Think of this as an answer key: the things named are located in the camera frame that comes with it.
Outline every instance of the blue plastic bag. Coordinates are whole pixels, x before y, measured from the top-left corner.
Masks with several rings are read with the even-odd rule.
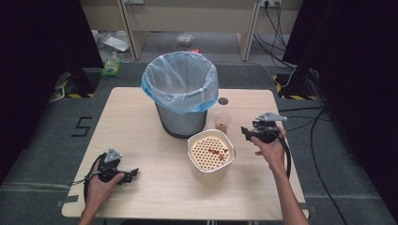
[[[178,114],[205,112],[219,96],[216,67],[195,52],[159,56],[146,67],[141,87],[156,103]]]

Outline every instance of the gray carpet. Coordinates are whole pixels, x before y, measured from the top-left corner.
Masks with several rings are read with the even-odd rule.
[[[93,98],[64,98],[43,112],[31,142],[21,152],[0,188],[0,224],[77,223],[77,218],[62,216],[62,201],[68,195],[69,185],[78,171],[107,97],[114,87],[140,86],[145,67],[146,64],[123,64],[118,77],[100,80]],[[220,88],[271,90],[281,114],[289,117],[283,126],[290,130],[288,141],[311,209],[311,224],[343,224],[327,190],[348,224],[396,224],[365,171],[351,157],[332,112],[322,113],[312,131],[313,119],[322,109],[305,108],[324,106],[323,100],[278,98],[275,85],[263,67],[217,64],[216,67]],[[271,74],[290,72],[277,67],[268,69]],[[86,118],[80,126],[89,127],[86,135],[85,129],[76,128],[81,117]],[[104,219],[96,220],[96,224],[103,222]],[[120,224],[122,220],[106,219],[105,222]]]

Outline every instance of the black curtain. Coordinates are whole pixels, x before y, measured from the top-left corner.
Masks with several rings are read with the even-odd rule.
[[[67,71],[102,68],[80,1],[3,1],[0,9],[0,182],[28,144]]]
[[[397,8],[395,0],[304,0],[284,60],[320,73],[353,155],[398,221]]]

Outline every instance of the person's right hand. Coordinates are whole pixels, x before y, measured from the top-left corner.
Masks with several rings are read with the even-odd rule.
[[[278,130],[282,138],[286,137],[286,130],[282,127],[278,126]],[[273,172],[284,172],[284,148],[281,144],[281,141],[276,139],[271,143],[264,143],[261,142],[258,138],[252,136],[251,141],[254,145],[258,146],[260,151],[255,152],[257,156],[263,156],[264,159],[267,161],[269,168]]]

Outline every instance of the light wood tabletop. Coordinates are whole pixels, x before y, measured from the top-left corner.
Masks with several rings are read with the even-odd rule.
[[[190,171],[186,139],[166,133],[154,101],[141,88],[117,87],[105,105],[96,130],[85,152],[75,180],[82,180],[94,160],[113,147],[123,155],[118,169],[129,172],[139,168],[132,183],[116,186],[101,207],[101,218],[282,220],[275,181],[258,149],[245,140],[240,127],[253,128],[255,116],[268,111],[278,113],[273,94],[267,90],[220,89],[219,98],[207,112],[204,128],[214,128],[212,115],[228,112],[232,121],[227,136],[237,155],[227,175],[216,184],[197,181]],[[292,160],[290,183],[299,203],[305,203]],[[84,185],[72,186],[66,202],[65,217],[79,217],[84,209]]]

